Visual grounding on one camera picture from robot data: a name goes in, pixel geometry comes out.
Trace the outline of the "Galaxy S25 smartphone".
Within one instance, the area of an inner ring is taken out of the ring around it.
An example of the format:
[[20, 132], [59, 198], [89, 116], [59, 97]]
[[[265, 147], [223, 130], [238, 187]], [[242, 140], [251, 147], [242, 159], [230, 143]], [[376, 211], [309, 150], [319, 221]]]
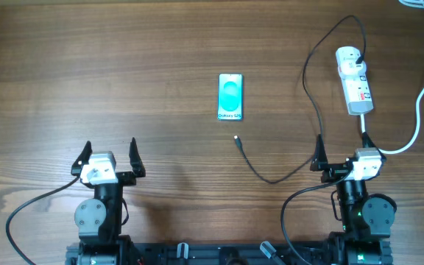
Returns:
[[219, 75], [217, 118], [220, 121], [243, 119], [243, 76], [241, 74]]

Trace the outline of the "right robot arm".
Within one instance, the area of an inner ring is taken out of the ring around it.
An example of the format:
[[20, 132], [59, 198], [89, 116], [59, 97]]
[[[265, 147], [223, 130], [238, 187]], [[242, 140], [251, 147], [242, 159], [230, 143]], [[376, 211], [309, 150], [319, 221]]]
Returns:
[[329, 163], [322, 136], [317, 136], [310, 170], [321, 172], [323, 184], [336, 186], [340, 213], [335, 218], [343, 231], [332, 232], [324, 242], [326, 264], [390, 265], [394, 262], [389, 237], [397, 205], [384, 194], [369, 194], [366, 182], [376, 178], [386, 157], [368, 134], [362, 134], [362, 147], [344, 163]]

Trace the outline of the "white power strip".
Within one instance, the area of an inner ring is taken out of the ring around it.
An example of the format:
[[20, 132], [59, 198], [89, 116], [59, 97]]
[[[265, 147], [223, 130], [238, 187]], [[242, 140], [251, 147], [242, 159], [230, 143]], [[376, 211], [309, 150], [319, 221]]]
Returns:
[[373, 110], [372, 95], [366, 74], [355, 79], [341, 79], [347, 111], [352, 116], [360, 116]]

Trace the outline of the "white USB charger adapter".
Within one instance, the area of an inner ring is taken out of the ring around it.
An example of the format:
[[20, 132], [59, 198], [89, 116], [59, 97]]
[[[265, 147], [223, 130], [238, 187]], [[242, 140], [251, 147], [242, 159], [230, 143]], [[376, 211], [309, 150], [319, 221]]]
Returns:
[[354, 80], [366, 74], [367, 66], [362, 60], [358, 63], [361, 52], [352, 46], [343, 46], [336, 50], [337, 71], [343, 80]]

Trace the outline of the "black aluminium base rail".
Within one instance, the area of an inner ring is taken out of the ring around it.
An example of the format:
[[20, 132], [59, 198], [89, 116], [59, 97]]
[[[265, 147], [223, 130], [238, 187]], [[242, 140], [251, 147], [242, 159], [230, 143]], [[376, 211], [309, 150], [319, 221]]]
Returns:
[[382, 264], [394, 263], [388, 242], [349, 243], [339, 246], [324, 241], [294, 244], [297, 257], [285, 244], [135, 244], [121, 260], [112, 250], [66, 250], [66, 264]]

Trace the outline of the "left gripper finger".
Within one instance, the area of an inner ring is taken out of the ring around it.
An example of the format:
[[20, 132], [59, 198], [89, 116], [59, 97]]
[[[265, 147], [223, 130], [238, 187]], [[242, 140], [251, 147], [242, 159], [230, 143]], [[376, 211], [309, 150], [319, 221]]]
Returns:
[[129, 158], [130, 158], [130, 165], [132, 167], [133, 174], [136, 177], [145, 177], [146, 169], [139, 155], [135, 138], [132, 138], [130, 142]]
[[91, 142], [87, 141], [83, 150], [79, 154], [78, 158], [74, 161], [71, 166], [71, 174], [73, 176], [80, 176], [82, 167], [88, 164], [89, 158], [92, 154]]

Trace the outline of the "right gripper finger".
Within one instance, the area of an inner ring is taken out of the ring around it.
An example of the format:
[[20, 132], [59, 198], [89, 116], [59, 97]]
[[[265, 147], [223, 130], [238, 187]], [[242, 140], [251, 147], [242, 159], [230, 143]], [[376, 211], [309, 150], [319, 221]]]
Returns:
[[325, 151], [325, 144], [322, 135], [317, 136], [316, 146], [314, 150], [314, 156], [311, 159], [310, 170], [311, 171], [325, 171], [329, 167], [328, 159]]
[[364, 148], [375, 148], [379, 155], [381, 156], [381, 161], [386, 162], [386, 156], [381, 152], [381, 150], [372, 142], [367, 132], [361, 134], [362, 146]]

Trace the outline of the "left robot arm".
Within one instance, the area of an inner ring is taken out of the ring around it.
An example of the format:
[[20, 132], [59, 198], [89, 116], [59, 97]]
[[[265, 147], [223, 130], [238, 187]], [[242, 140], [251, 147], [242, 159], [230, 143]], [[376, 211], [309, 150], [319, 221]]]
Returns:
[[116, 159], [111, 151], [94, 152], [87, 142], [71, 167], [71, 174], [93, 189], [94, 196], [81, 202], [74, 213], [79, 244], [66, 249], [66, 264], [71, 265], [135, 265], [143, 264], [142, 254], [129, 236], [121, 234], [121, 227], [129, 219], [122, 216], [127, 210], [123, 187], [134, 186], [146, 176], [138, 154], [136, 140], [130, 142], [131, 170], [116, 171]]

